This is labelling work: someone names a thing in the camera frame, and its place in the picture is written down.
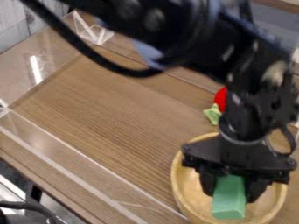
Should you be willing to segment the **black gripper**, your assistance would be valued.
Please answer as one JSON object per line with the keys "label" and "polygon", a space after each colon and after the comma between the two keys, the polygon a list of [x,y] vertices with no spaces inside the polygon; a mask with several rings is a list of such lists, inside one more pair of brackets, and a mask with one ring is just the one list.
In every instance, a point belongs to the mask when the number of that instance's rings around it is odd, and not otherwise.
{"label": "black gripper", "polygon": [[218,177],[246,177],[247,203],[254,203],[273,182],[287,184],[297,169],[295,160],[277,155],[263,143],[250,146],[226,140],[221,135],[187,143],[182,147],[183,165],[201,174],[203,192],[214,195]]}

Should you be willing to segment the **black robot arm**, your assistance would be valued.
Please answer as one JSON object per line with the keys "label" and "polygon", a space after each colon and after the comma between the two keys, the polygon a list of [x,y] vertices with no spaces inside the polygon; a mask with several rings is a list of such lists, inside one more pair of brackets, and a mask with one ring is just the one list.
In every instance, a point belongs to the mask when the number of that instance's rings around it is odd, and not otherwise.
{"label": "black robot arm", "polygon": [[207,195],[221,177],[243,177],[247,202],[274,183],[286,184],[298,163],[267,136],[299,118],[291,53],[253,21],[249,0],[231,14],[223,0],[60,0],[95,16],[113,32],[157,50],[149,67],[121,66],[81,40],[40,0],[20,0],[72,47],[107,70],[135,78],[189,67],[227,87],[217,136],[182,147],[183,165],[201,175]]}

